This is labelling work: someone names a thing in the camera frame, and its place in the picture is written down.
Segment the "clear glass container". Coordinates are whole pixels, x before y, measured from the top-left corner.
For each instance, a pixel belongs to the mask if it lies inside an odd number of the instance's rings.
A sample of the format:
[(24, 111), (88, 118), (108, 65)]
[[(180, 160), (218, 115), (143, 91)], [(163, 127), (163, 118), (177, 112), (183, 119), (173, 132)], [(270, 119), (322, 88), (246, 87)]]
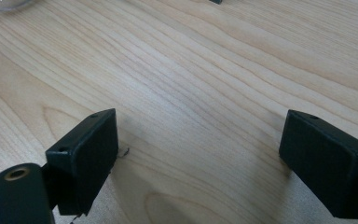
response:
[(17, 7), (21, 7), (30, 1), (31, 0), (0, 0), (0, 11), (8, 11)]

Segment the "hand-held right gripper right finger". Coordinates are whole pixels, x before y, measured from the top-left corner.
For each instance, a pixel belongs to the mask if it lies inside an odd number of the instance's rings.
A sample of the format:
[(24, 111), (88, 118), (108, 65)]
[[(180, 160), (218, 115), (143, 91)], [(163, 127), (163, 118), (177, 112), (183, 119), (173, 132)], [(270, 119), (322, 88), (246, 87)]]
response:
[(279, 155), (333, 217), (358, 219), (358, 139), (316, 116), (290, 110)]

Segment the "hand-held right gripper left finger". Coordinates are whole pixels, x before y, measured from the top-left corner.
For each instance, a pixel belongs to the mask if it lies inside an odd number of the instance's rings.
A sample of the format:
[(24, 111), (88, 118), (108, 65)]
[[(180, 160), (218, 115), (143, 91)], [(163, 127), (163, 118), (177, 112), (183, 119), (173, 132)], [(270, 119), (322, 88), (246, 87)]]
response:
[(116, 110), (94, 113), (46, 151), (49, 203), (63, 216), (86, 215), (118, 154)]

